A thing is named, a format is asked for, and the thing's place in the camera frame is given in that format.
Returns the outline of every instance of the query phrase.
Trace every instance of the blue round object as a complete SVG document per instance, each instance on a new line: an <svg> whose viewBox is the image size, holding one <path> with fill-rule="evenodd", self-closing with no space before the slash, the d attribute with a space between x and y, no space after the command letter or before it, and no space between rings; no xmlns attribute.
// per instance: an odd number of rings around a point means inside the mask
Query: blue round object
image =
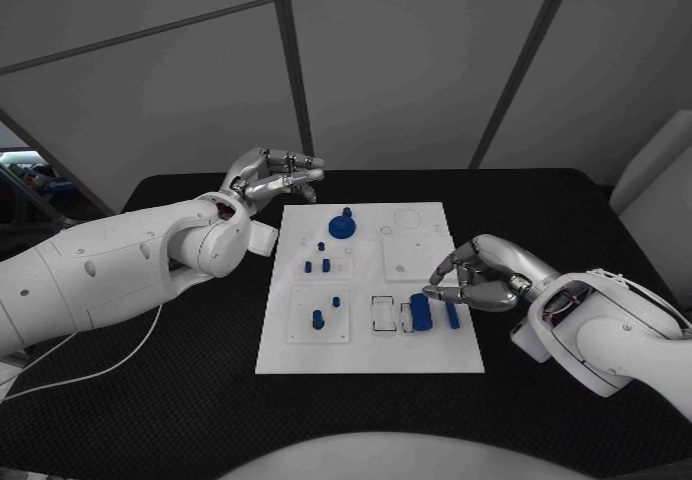
<svg viewBox="0 0 692 480"><path fill-rule="evenodd" d="M356 222L346 215L335 217L329 222L329 234L335 238L349 238L356 231Z"/></svg>

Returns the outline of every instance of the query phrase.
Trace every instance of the white board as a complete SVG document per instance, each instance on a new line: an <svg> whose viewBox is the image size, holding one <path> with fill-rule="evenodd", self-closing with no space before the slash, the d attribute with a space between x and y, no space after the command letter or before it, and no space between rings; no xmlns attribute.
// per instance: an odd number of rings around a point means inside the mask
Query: white board
<svg viewBox="0 0 692 480"><path fill-rule="evenodd" d="M327 225L345 207L356 232L340 240ZM255 373L483 373L469 307L459 329L435 300L430 330L411 332L407 315L453 250L441 203L286 206Z"/></svg>

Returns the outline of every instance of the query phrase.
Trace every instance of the black table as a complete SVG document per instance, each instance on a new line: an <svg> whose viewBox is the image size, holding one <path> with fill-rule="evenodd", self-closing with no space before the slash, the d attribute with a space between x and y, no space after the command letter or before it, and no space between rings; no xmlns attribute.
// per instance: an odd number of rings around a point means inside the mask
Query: black table
<svg viewBox="0 0 692 480"><path fill-rule="evenodd" d="M190 199L222 178L149 178L126 210ZM443 201L457 245L492 233L559 271L603 267L673 301L575 170L329 172L316 189L323 203ZM278 226L287 203L300 198L277 198L255 218ZM459 437L600 477L692 457L692 425L646 385L633 382L603 399L554 361L535 363L513 346L525 306L473 312L486 375L255 376L271 270L273 260L248 254L229 277L164 306L149 343L120 369L0 404L2 465L79 479L205 479L293 443L358 431ZM113 365L153 316L79 334L12 393Z"/></svg>

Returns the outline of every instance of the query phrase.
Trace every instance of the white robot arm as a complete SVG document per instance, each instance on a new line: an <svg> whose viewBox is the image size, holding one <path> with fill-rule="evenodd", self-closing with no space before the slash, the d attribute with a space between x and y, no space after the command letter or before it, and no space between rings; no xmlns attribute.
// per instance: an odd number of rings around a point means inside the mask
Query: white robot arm
<svg viewBox="0 0 692 480"><path fill-rule="evenodd" d="M460 286L438 287L453 270ZM512 340L536 361L552 357L603 397L636 378L692 421L692 325L646 288L603 270L561 275L493 235L457 248L430 282L428 297L490 312L523 297L531 307Z"/></svg>
<svg viewBox="0 0 692 480"><path fill-rule="evenodd" d="M219 192L85 223L2 262L0 358L136 317L226 276L247 250L271 255L278 231L251 216L283 192L314 202L307 182L323 178L322 166L317 158L257 148Z"/></svg>

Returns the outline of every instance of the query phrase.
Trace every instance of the silver robot hand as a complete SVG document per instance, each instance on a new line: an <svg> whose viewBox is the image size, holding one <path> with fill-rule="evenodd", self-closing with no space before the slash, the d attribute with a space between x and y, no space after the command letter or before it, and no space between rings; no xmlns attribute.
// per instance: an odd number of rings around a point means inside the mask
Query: silver robot hand
<svg viewBox="0 0 692 480"><path fill-rule="evenodd" d="M457 271L459 287L440 287ZM526 250L495 235L479 235L443 260L423 293L448 303L466 303L486 312L515 308L519 297L532 302L559 277L552 267Z"/></svg>
<svg viewBox="0 0 692 480"><path fill-rule="evenodd" d="M307 185L324 178L324 160L286 150L254 148L235 161L219 191L234 196L252 216L280 193L297 192L310 203L317 201Z"/></svg>

